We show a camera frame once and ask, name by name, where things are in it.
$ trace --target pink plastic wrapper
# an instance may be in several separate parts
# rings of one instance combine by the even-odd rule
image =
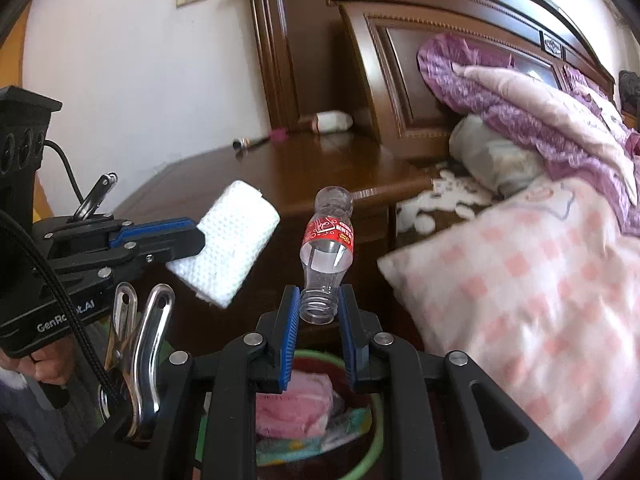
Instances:
[[[331,379],[293,370],[281,395],[256,394],[255,431],[271,438],[322,436],[331,414]]]

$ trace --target bottle label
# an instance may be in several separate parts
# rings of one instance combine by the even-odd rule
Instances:
[[[353,230],[337,218],[324,216],[309,222],[302,244],[321,239],[340,242],[353,254]]]

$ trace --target wooden headboard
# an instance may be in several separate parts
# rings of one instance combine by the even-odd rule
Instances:
[[[612,96],[614,80],[550,0],[251,0],[271,126],[344,110],[355,128],[404,158],[447,155],[458,119],[417,69],[433,34],[507,51],[516,68],[565,89],[573,66]]]

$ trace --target wooden tabletop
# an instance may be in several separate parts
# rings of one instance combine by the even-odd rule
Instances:
[[[127,198],[115,214],[134,222],[180,216],[199,221],[235,180],[260,189],[282,219],[310,216],[314,197],[324,186],[351,191],[358,209],[391,205],[431,185],[427,174],[369,137],[302,133],[244,155],[229,146],[175,162]]]

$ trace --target metal screw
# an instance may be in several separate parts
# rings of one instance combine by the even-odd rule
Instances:
[[[394,337],[387,332],[378,332],[375,336],[373,336],[373,341],[378,343],[379,345],[390,345],[394,341]]]
[[[169,362],[172,365],[183,365],[189,359],[189,354],[184,350],[177,350],[169,356]]]
[[[249,332],[246,336],[244,336],[244,343],[249,346],[258,346],[262,343],[262,334],[258,334],[257,332]]]
[[[453,365],[464,366],[469,362],[469,356],[464,352],[456,350],[455,352],[451,352],[449,354],[449,361],[451,361],[451,364]]]

